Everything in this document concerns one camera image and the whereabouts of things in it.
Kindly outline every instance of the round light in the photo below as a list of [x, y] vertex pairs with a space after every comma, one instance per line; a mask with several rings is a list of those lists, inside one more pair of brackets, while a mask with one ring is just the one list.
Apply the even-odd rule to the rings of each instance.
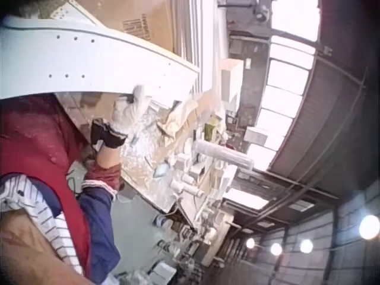
[[247, 240], [246, 243], [247, 248], [252, 249], [255, 247], [255, 240], [253, 238], [250, 238]]
[[359, 233], [364, 239], [373, 239], [379, 234], [380, 222], [376, 216], [368, 215], [360, 223]]
[[304, 254], [309, 254], [313, 250], [313, 243], [309, 239], [305, 239], [301, 242], [300, 246], [301, 252]]
[[271, 246], [271, 253], [275, 256], [280, 255], [283, 251], [283, 248], [279, 243], [274, 243]]

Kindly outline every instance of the ceiling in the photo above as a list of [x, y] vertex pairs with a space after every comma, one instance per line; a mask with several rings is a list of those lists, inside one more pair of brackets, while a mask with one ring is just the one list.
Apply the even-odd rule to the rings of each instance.
[[[333, 194], [338, 199], [315, 191], [303, 191], [297, 197], [302, 187], [291, 187], [292, 183], [270, 175], [264, 175], [263, 179], [261, 172], [258, 172], [259, 176], [256, 173], [248, 178], [236, 177], [233, 184], [236, 189], [269, 200], [263, 209], [256, 211], [256, 218], [249, 217], [250, 213], [246, 211], [236, 213], [235, 222], [243, 226], [259, 227], [257, 215], [265, 213], [286, 195], [287, 200], [261, 220], [271, 217], [295, 223], [341, 204], [379, 176], [377, 51], [380, 33], [375, 19], [380, 13], [379, 5], [376, 1], [322, 0], [319, 7], [318, 44], [331, 48], [332, 55], [318, 53], [300, 111], [269, 172], [304, 185], [310, 184], [308, 186], [317, 191]], [[252, 32], [258, 30], [253, 27], [255, 23], [244, 20], [240, 24], [238, 10], [234, 9], [230, 17], [227, 10], [228, 21], [232, 20], [231, 15], [236, 17], [230, 25], [231, 34], [256, 36]], [[262, 41], [265, 37], [260, 36], [260, 39], [243, 40], [241, 52], [236, 49], [236, 44], [230, 47], [230, 56], [234, 58], [253, 57], [252, 68], [244, 73], [238, 120], [233, 125], [227, 124], [238, 134], [230, 143], [243, 152], [248, 147], [243, 141], [245, 128], [254, 125], [265, 86], [267, 70], [264, 70], [263, 63], [267, 62], [269, 46]], [[261, 187], [263, 181], [271, 187]], [[289, 208], [291, 199], [312, 201], [315, 206], [299, 212]], [[272, 230], [280, 226], [283, 224], [275, 223], [269, 229], [261, 229]]]

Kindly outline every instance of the white curved panel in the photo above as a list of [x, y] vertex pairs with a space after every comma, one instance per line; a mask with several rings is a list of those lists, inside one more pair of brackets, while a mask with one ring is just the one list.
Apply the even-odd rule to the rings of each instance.
[[188, 97], [197, 68], [137, 37], [56, 20], [5, 19], [0, 99], [61, 91], [131, 93], [169, 106]]

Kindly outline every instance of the white glove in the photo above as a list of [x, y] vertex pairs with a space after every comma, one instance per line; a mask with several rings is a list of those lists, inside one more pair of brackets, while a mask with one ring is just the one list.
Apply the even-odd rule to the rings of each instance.
[[119, 135], [133, 137], [137, 133], [138, 121], [149, 107], [151, 97], [144, 94], [144, 87], [137, 85], [133, 90], [134, 102], [128, 103], [125, 95], [120, 95], [113, 104], [110, 128]]

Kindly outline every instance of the worker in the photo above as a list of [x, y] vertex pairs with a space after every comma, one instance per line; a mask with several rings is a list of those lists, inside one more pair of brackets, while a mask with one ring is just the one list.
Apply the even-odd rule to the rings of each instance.
[[0, 250], [8, 282], [100, 284], [115, 268], [120, 255], [110, 209], [121, 146], [149, 105], [141, 86], [132, 101], [116, 99], [78, 199], [66, 174], [86, 141], [55, 96], [0, 101]]

